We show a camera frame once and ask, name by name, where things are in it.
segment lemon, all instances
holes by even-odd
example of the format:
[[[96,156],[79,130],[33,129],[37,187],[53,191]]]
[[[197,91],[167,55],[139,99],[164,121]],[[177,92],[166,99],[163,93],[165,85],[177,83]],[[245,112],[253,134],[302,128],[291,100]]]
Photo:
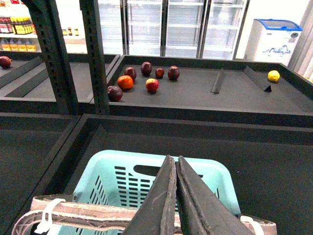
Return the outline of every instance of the lemon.
[[[268,79],[271,82],[278,82],[280,78],[279,72],[276,70],[272,70],[268,73]]]

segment metal post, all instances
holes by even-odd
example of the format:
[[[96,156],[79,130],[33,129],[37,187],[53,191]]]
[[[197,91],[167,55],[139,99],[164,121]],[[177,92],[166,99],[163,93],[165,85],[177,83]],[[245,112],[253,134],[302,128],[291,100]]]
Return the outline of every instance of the metal post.
[[[209,21],[211,0],[204,0],[203,11],[201,16],[200,32],[197,47],[197,58],[202,58],[205,45],[206,30]]]
[[[120,12],[121,12],[121,29],[122,29],[122,46],[123,54],[126,55],[126,38],[125,38],[125,15],[124,15],[124,0],[120,0]]]
[[[167,18],[168,18],[168,0],[162,1],[162,19],[161,19],[161,48],[160,56],[165,56],[166,36],[167,36]]]
[[[126,39],[126,44],[125,44],[125,49],[126,49],[126,55],[129,55],[129,27],[128,27],[128,5],[127,5],[127,0],[124,1],[124,14],[125,14],[125,39]]]
[[[78,113],[78,100],[55,0],[23,0],[36,28],[60,114]]]
[[[80,0],[96,114],[110,114],[107,78],[97,0]]]

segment apple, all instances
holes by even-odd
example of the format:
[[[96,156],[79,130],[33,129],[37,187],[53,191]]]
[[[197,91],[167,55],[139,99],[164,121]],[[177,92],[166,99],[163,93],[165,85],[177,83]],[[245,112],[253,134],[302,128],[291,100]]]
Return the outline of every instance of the apple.
[[[149,76],[149,74],[152,71],[152,65],[150,62],[143,62],[140,69],[141,69],[142,75]]]
[[[158,69],[156,69],[156,77],[157,78],[162,78],[163,77],[163,75],[164,75],[164,69],[162,69],[162,68],[158,68]]]
[[[1,56],[0,57],[0,66],[3,68],[3,69],[8,69],[12,64],[12,60],[7,57],[7,56]]]
[[[149,92],[156,92],[158,89],[158,80],[154,78],[149,78],[146,81],[146,88]]]
[[[110,101],[119,102],[123,96],[123,91],[117,86],[109,86],[108,95]]]
[[[179,77],[178,67],[175,65],[171,66],[170,69],[168,70],[167,75],[170,80],[177,80]]]
[[[133,81],[135,81],[137,77],[136,70],[133,67],[127,67],[124,71],[124,75],[128,75]]]

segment basket slot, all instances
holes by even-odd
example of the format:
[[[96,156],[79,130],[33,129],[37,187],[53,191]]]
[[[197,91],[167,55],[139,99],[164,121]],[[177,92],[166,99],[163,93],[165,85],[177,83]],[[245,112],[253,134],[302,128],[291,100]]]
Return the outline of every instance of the basket slot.
[[[139,174],[157,176],[160,167],[158,166],[149,166],[149,165],[135,165],[134,171]]]

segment plastic basket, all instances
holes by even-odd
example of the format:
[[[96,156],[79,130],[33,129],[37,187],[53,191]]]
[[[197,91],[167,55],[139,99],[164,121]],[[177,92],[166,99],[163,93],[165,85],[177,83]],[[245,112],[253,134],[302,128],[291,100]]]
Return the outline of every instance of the plastic basket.
[[[164,159],[165,156],[162,155],[101,151],[90,159],[73,193],[74,202],[139,208],[155,179],[152,172],[158,171]],[[224,206],[233,214],[239,214],[237,197],[227,168],[214,160],[185,159]],[[118,230],[99,232],[53,225],[48,235],[118,235],[121,233]]]

